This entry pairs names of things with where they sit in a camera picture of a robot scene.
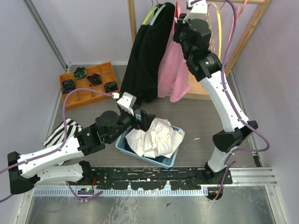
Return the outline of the yellow hanger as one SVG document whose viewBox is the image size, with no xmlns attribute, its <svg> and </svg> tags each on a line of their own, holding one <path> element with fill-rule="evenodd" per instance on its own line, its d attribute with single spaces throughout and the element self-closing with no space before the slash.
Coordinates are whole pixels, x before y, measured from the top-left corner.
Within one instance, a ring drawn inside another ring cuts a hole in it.
<svg viewBox="0 0 299 224">
<path fill-rule="evenodd" d="M 207 3 L 206 21 L 211 30 L 210 50 L 220 59 L 223 59 L 225 45 L 223 40 L 221 7 L 216 2 Z"/>
</svg>

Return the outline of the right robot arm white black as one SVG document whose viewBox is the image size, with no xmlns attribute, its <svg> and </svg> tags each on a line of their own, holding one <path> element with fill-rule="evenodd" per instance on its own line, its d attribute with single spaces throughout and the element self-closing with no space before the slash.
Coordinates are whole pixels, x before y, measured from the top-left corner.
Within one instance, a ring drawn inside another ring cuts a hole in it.
<svg viewBox="0 0 299 224">
<path fill-rule="evenodd" d="M 218 56 L 209 50 L 211 30 L 202 19 L 184 21 L 186 14 L 177 19 L 173 40 L 179 43 L 188 70 L 207 91 L 222 122 L 223 130 L 213 135 L 213 154 L 205 164 L 204 176 L 207 182 L 217 183 L 224 175 L 229 155 L 257 129 L 255 120 L 249 120 L 231 93 L 226 77 L 221 74 Z"/>
</svg>

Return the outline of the white t shirt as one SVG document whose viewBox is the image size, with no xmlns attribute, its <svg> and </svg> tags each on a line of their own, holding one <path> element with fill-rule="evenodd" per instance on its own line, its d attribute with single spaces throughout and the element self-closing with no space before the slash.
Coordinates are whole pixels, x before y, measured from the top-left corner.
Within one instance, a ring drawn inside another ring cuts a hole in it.
<svg viewBox="0 0 299 224">
<path fill-rule="evenodd" d="M 133 129 L 125 138 L 129 147 L 138 156 L 171 158 L 184 136 L 185 132 L 173 129 L 168 120 L 155 118 L 148 131 Z"/>
</svg>

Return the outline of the pink t shirt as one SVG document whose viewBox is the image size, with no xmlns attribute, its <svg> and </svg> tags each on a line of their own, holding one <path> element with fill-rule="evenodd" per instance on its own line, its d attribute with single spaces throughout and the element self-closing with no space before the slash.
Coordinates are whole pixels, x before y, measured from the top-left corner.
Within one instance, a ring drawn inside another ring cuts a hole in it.
<svg viewBox="0 0 299 224">
<path fill-rule="evenodd" d="M 158 91 L 159 98 L 164 98 L 170 94 L 170 101 L 179 101 L 190 90 L 189 70 L 180 44 L 174 42 L 173 36 L 176 30 L 177 18 L 181 13 L 181 1 L 175 4 L 174 19 L 170 36 L 164 56 L 160 62 L 158 70 Z"/>
</svg>

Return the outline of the pink plastic hanger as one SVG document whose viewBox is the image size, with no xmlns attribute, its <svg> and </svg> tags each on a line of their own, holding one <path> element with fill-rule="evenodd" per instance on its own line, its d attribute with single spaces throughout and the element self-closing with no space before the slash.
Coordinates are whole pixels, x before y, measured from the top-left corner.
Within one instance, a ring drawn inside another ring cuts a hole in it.
<svg viewBox="0 0 299 224">
<path fill-rule="evenodd" d="M 232 35 L 233 35 L 233 28 L 234 28 L 234 25 L 237 25 L 238 23 L 238 20 L 241 16 L 241 14 L 243 13 L 246 5 L 247 5 L 247 0 L 244 1 L 242 7 L 240 7 L 239 5 L 237 5 L 235 7 L 235 11 L 236 11 L 236 18 L 234 16 L 232 16 L 232 22 L 231 22 L 231 28 L 230 28 L 230 33 L 229 33 L 229 37 L 228 37 L 228 44 L 227 46 L 229 45 L 229 42 L 231 41 L 232 39 Z"/>
</svg>

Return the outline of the navy blue t shirt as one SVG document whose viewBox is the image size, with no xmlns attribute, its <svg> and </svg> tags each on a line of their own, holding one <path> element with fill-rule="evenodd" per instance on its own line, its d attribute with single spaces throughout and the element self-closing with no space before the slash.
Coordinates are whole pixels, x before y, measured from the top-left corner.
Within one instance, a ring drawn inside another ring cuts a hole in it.
<svg viewBox="0 0 299 224">
<path fill-rule="evenodd" d="M 165 156 L 158 156 L 156 158 L 149 158 L 144 156 L 138 156 L 128 145 L 127 140 L 125 136 L 128 132 L 123 133 L 116 141 L 115 147 L 122 153 L 125 153 L 127 155 L 133 156 L 137 159 L 141 159 L 143 161 L 147 161 L 149 163 L 152 163 L 157 166 L 170 168 L 173 166 L 174 161 L 176 159 L 176 153 L 178 150 L 176 150 L 170 158 L 167 158 Z"/>
</svg>

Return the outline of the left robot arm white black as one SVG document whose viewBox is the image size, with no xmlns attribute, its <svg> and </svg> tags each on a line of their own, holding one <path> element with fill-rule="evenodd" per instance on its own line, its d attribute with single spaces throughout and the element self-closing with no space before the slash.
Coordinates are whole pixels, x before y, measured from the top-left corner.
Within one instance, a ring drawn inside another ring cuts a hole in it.
<svg viewBox="0 0 299 224">
<path fill-rule="evenodd" d="M 11 152 L 7 155 L 10 193 L 22 194 L 44 181 L 81 182 L 88 185 L 93 181 L 91 166 L 86 161 L 74 168 L 59 167 L 58 163 L 81 158 L 106 148 L 128 128 L 147 131 L 155 118 L 144 110 L 140 118 L 135 114 L 106 111 L 96 118 L 95 123 L 70 137 L 65 143 L 51 146 L 31 154 Z"/>
</svg>

